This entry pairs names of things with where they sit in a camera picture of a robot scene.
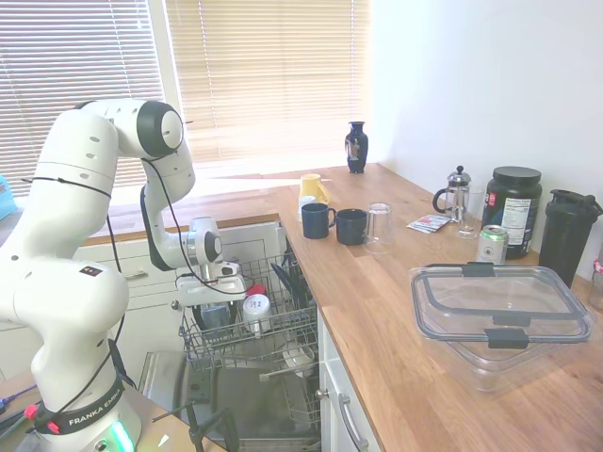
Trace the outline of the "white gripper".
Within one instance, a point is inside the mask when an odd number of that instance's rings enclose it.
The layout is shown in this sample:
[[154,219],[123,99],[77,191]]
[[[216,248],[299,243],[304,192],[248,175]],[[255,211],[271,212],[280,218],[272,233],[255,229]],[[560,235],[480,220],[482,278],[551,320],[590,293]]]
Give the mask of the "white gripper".
[[179,301],[193,307],[193,318],[200,331],[205,330],[201,306],[229,303],[229,324],[236,323],[236,301],[246,298],[247,288],[237,263],[220,262],[194,267],[195,273],[176,278]]

